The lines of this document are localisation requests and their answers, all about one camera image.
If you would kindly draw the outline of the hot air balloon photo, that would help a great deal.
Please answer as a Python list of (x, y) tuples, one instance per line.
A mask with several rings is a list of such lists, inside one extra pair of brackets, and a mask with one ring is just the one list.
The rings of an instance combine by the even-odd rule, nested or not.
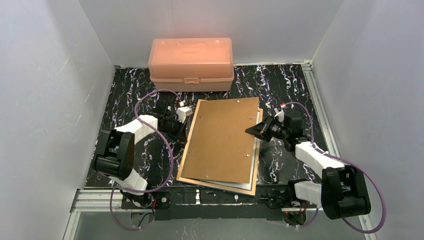
[(259, 123), (263, 117), (263, 110), (257, 109), (257, 116), (248, 116), (243, 113), (217, 113), (211, 116), (202, 116), (196, 122), (208, 123), (209, 127), (218, 130), (212, 138), (216, 147), (223, 147), (218, 154), (218, 160), (213, 163), (221, 163), (223, 168), (235, 167), (235, 175), (244, 173), (246, 170), (238, 168), (239, 164), (246, 165), (251, 160), (251, 176), (249, 183), (236, 183), (224, 181), (201, 180), (198, 185), (213, 189), (253, 196), (256, 193), (256, 178), (259, 163), (260, 140), (251, 134), (245, 133), (245, 129), (254, 125), (253, 121)]

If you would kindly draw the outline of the brown cardboard backing board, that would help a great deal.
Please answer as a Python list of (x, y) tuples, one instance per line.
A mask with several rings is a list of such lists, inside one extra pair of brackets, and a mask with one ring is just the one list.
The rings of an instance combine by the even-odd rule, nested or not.
[(259, 98), (199, 100), (178, 178), (248, 184), (255, 138), (246, 129), (257, 123)]

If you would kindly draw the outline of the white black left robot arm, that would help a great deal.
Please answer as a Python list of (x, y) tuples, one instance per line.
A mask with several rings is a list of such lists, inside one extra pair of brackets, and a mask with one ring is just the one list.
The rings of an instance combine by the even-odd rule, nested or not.
[(101, 129), (90, 167), (119, 184), (122, 191), (134, 196), (147, 192), (148, 182), (134, 169), (135, 146), (150, 134), (168, 135), (186, 143), (186, 126), (192, 108), (180, 103), (174, 108), (160, 100), (150, 111), (114, 129)]

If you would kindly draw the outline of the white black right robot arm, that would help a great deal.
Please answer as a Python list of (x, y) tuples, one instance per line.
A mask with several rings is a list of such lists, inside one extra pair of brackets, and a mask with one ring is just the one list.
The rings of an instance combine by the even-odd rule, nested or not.
[(282, 195), (284, 203), (310, 202), (323, 208), (331, 220), (370, 213), (371, 202), (363, 172), (329, 157), (313, 143), (305, 135), (300, 113), (281, 111), (268, 115), (245, 132), (265, 142), (273, 138), (281, 140), (286, 151), (320, 177), (320, 183), (307, 179), (290, 180)]

